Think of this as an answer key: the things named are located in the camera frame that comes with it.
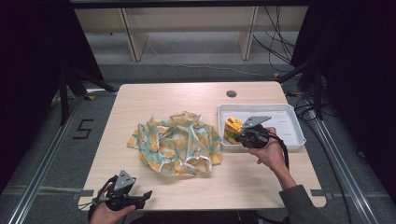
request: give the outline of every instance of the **wooden table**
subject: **wooden table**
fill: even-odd
[[[236,91],[230,98],[227,91]],[[264,209],[284,207],[278,192],[281,187],[266,166],[247,152],[222,151],[221,165],[208,177],[168,176],[155,173],[139,160],[137,149],[126,146],[138,123],[151,116],[168,119],[189,111],[203,115],[202,121],[218,128],[217,108],[221,104],[286,104],[276,82],[212,82],[129,84],[120,88],[84,189],[97,194],[106,181],[120,170],[137,178],[130,195],[153,190],[146,211]],[[321,189],[305,147],[290,153],[290,171],[296,182]],[[82,197],[88,203],[92,197]],[[311,197],[315,206],[326,204],[324,197]]]

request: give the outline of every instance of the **white plastic bin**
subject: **white plastic bin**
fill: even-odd
[[[291,105],[219,105],[218,118],[221,149],[239,150],[244,148],[241,144],[233,145],[223,138],[225,121],[230,116],[235,116],[242,122],[252,116],[271,116],[271,119],[263,122],[262,126],[275,127],[277,136],[283,140],[289,151],[301,148],[306,142]]]

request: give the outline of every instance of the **cable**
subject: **cable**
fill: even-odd
[[[273,38],[273,37],[270,36],[270,34],[268,34],[266,31],[264,31],[264,33],[265,33],[266,35],[268,35],[269,37]],[[291,46],[292,48],[295,47],[294,44],[291,44],[291,43],[290,43],[289,41],[287,41],[286,39],[285,39],[285,40],[280,40],[280,39],[274,38],[274,40],[276,40],[277,42],[282,42],[282,41],[283,41],[285,44]]]
[[[264,8],[265,8],[265,11],[266,11],[266,13],[268,15],[268,18],[270,19],[270,21],[271,21],[271,23],[272,23],[272,25],[273,25],[273,27],[275,29],[274,35],[272,36],[273,42],[274,42],[274,39],[275,39],[275,35],[278,35],[280,40],[281,40],[282,48],[283,48],[283,50],[284,50],[284,52],[286,54],[286,57],[289,58],[288,54],[290,54],[290,56],[291,56],[291,53],[289,51],[289,48],[285,44],[285,42],[289,43],[289,41],[287,41],[285,38],[283,38],[282,34],[280,33],[280,23],[279,23],[280,7],[276,7],[276,25],[274,24],[274,20],[272,19],[270,13],[268,12],[268,8],[267,7],[264,7]]]
[[[122,219],[122,222],[121,222],[121,224],[123,224],[123,223],[125,222],[125,220],[126,220],[126,217],[127,217],[127,216],[124,216],[124,218]]]
[[[264,48],[264,49],[270,51],[271,53],[273,53],[276,57],[278,57],[278,58],[279,58],[280,60],[282,60],[283,62],[285,62],[285,63],[290,63],[290,61],[288,60],[288,58],[286,58],[285,56],[281,55],[280,53],[274,51],[273,49],[270,49],[270,48],[266,47],[262,42],[260,42],[260,41],[257,39],[257,37],[256,37],[255,35],[253,35],[253,38],[257,41],[257,43],[259,43],[259,45],[260,45],[262,48]]]
[[[79,210],[82,210],[82,209],[86,208],[86,207],[87,207],[88,205],[90,205],[90,204],[92,204],[92,203],[82,203],[82,204],[79,204],[79,205],[78,205],[78,207],[80,207]]]
[[[316,119],[316,117],[314,117],[313,119],[305,119],[304,118],[304,115],[307,112],[315,109],[311,104],[305,104],[305,105],[298,106],[301,101],[307,101],[306,100],[307,97],[308,97],[308,100],[309,100],[310,96],[312,96],[312,92],[306,92],[305,94],[303,94],[303,96],[297,101],[297,103],[295,104],[295,107],[294,107],[294,112],[295,112],[296,116],[299,119],[303,119],[304,121],[312,121],[312,120]],[[304,111],[303,112],[298,112],[298,110],[301,109],[301,108],[304,108]]]
[[[307,105],[308,106],[310,106],[310,108],[308,108],[309,110],[311,110],[311,109],[314,109],[314,107],[311,105],[312,104],[312,102],[307,102]],[[315,132],[315,130],[314,130],[314,128],[309,124],[309,122],[308,122],[308,120],[305,120],[304,118],[302,118],[302,117],[300,117],[300,116],[297,116],[300,120],[302,120],[305,124],[306,124],[306,126],[310,129],[310,131],[314,134],[314,136],[318,139],[318,142],[320,143],[320,145],[321,145],[321,147],[322,147],[322,149],[323,149],[323,151],[324,151],[324,154],[325,154],[325,156],[326,156],[326,159],[327,159],[327,161],[329,162],[329,164],[330,164],[330,167],[331,167],[331,169],[332,169],[332,173],[333,173],[333,175],[334,175],[334,178],[335,178],[335,181],[336,181],[336,183],[337,183],[337,186],[338,186],[338,188],[340,189],[340,191],[341,191],[341,195],[342,195],[342,197],[343,197],[343,201],[344,201],[344,205],[345,205],[345,207],[346,207],[346,215],[347,215],[347,219],[348,219],[348,223],[352,223],[352,219],[351,219],[351,215],[350,215],[350,211],[349,211],[349,206],[348,206],[348,203],[347,203],[347,198],[346,198],[346,195],[345,195],[345,193],[344,193],[344,189],[343,189],[343,187],[342,187],[342,185],[341,185],[341,181],[340,181],[340,179],[338,178],[338,175],[337,175],[337,173],[335,172],[335,168],[334,168],[334,165],[333,165],[333,163],[332,163],[332,161],[330,160],[330,156],[329,156],[329,153],[327,152],[327,150],[326,150],[326,147],[324,146],[324,144],[322,143],[322,141],[320,140],[320,137],[318,136],[318,134]]]
[[[310,98],[310,97],[314,97],[314,95],[313,95],[312,93],[313,93],[313,92],[310,92],[310,93],[305,94],[305,95],[297,102],[296,106],[294,107],[294,111],[296,112],[296,115],[297,115],[297,116],[300,116],[300,118],[302,118],[302,119],[305,119],[305,118],[304,118],[304,114],[305,114],[305,113],[309,112],[310,110],[314,110],[314,109],[315,109],[313,100],[311,100],[311,98]],[[307,103],[306,105],[297,106],[297,105],[301,102],[301,100],[306,100],[306,101],[309,102],[309,103]],[[324,99],[324,102],[321,103],[321,104],[319,105],[319,106],[322,107],[321,112],[322,112],[323,114],[326,114],[326,115],[331,116],[331,117],[338,117],[338,113],[337,113],[337,112],[334,111],[335,114],[331,114],[331,113],[329,113],[329,112],[327,112],[326,110],[323,109],[323,108],[325,108],[325,107],[328,106],[328,105],[332,105],[332,103],[331,103],[330,101],[326,101],[326,100]],[[300,108],[303,108],[303,107],[306,107],[305,111],[298,113],[297,110],[300,109]],[[313,118],[313,119],[305,119],[305,121],[311,121],[311,120],[314,120],[314,119],[315,119],[315,118]]]
[[[111,183],[111,182],[114,183],[115,180],[117,180],[117,178],[118,178],[117,175],[114,175],[113,177],[109,178],[109,179],[107,180],[107,182],[106,182],[106,183],[102,186],[102,188],[99,190],[98,195],[96,196],[96,198],[94,198],[94,199],[92,200],[92,202],[91,202],[91,207],[90,207],[90,211],[88,211],[88,221],[91,220],[91,217],[92,217],[94,211],[96,210],[96,207],[99,205],[99,204],[98,204],[99,199],[100,199],[100,197],[102,196],[102,194],[104,193],[104,191],[105,191],[107,185],[108,185],[109,183]]]
[[[288,167],[288,169],[290,168],[289,167],[289,152],[288,152],[288,149],[286,148],[286,145],[285,145],[285,143],[283,142],[283,140],[282,139],[280,139],[275,133],[269,133],[270,135],[270,137],[272,137],[272,138],[274,138],[274,139],[276,139],[276,141],[280,144],[280,146],[282,147],[282,150],[283,150],[283,156],[284,156],[284,158],[285,158],[285,164],[286,164],[286,167]]]
[[[146,41],[146,44],[154,51],[155,54],[157,54],[158,56],[160,56],[161,60],[163,61],[163,63],[171,66],[171,67],[188,67],[188,68],[209,68],[209,69],[215,69],[215,70],[229,70],[229,71],[233,71],[236,73],[240,73],[240,74],[244,74],[244,75],[249,75],[249,76],[259,76],[259,77],[264,77],[267,78],[269,80],[277,80],[277,78],[273,78],[273,77],[267,77],[266,75],[263,74],[258,74],[258,73],[248,73],[248,72],[242,72],[233,68],[226,68],[226,67],[212,67],[212,66],[208,66],[208,65],[186,65],[186,64],[182,64],[182,63],[167,63],[162,55],[160,53],[157,52],[157,50],[154,49],[154,47],[152,47],[150,45],[150,43],[148,41]]]

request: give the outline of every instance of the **table hole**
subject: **table hole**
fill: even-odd
[[[236,96],[236,91],[227,91],[227,96],[230,98],[234,98]]]

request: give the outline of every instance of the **person's right hand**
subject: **person's right hand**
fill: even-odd
[[[276,134],[276,129],[274,127],[266,128],[266,130],[270,133]],[[250,148],[248,153],[255,155],[258,158],[258,164],[263,163],[272,171],[286,167],[282,147],[275,138],[270,137],[264,148]]]
[[[276,129],[274,127],[266,129],[268,132],[276,134]],[[258,164],[263,163],[275,173],[282,189],[289,189],[296,186],[286,166],[282,147],[275,138],[270,137],[264,148],[250,148],[248,153],[258,158]]]

